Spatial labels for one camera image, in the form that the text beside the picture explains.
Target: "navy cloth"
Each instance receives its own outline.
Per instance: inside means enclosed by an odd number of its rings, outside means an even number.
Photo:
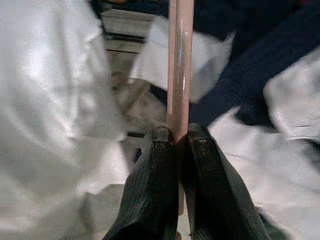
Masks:
[[[195,31],[224,40],[236,30],[230,62],[288,17],[295,0],[195,0]],[[160,1],[160,14],[168,17],[169,0]]]
[[[199,104],[190,105],[190,122],[207,126],[236,106],[243,106],[238,115],[257,121],[263,111],[248,106],[263,101],[263,89],[269,79],[320,45],[319,29],[318,2],[289,16],[227,66],[215,88]]]

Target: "pink pipe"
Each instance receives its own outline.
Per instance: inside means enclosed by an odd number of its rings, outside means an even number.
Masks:
[[[177,174],[181,179],[184,139],[188,133],[192,63],[194,0],[170,0],[168,40],[168,127],[176,144]],[[179,184],[179,215],[184,212],[184,191]]]

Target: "crumpled white fabric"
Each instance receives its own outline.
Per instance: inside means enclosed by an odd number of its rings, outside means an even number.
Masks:
[[[130,78],[142,79],[163,90],[168,89],[169,23],[157,16],[151,25],[143,50],[133,63]],[[190,101],[198,102],[212,89],[228,63],[234,34],[225,41],[194,32],[192,37],[192,72]]]
[[[130,171],[101,23],[86,0],[4,0],[0,18],[0,238],[57,240]]]
[[[268,82],[264,95],[276,130],[242,124],[237,109],[208,128],[254,204],[293,240],[320,239],[320,154],[305,141],[319,142],[319,69],[320,48]]]
[[[290,139],[320,143],[320,47],[268,82],[270,117]]]

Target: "pink rod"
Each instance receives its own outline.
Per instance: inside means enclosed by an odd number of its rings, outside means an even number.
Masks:
[[[188,133],[192,63],[194,0],[170,0],[168,40],[168,127],[177,145],[177,172],[181,179],[184,138]],[[184,191],[179,184],[179,215],[184,212]]]

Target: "white fabric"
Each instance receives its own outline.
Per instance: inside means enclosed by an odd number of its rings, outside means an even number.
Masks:
[[[268,82],[264,94],[280,132],[242,124],[236,109],[209,127],[254,204],[294,240],[320,239],[320,156],[304,141],[319,142],[319,69],[320,48]]]
[[[3,0],[0,18],[0,239],[57,240],[129,173],[101,23],[86,0]]]
[[[142,79],[167,90],[168,88],[168,20],[157,16],[150,28],[144,48],[135,59],[131,79]],[[197,102],[212,89],[228,63],[234,34],[225,41],[198,32],[192,39],[192,71],[190,101]]]
[[[320,143],[320,47],[270,80],[264,95],[288,138]]]

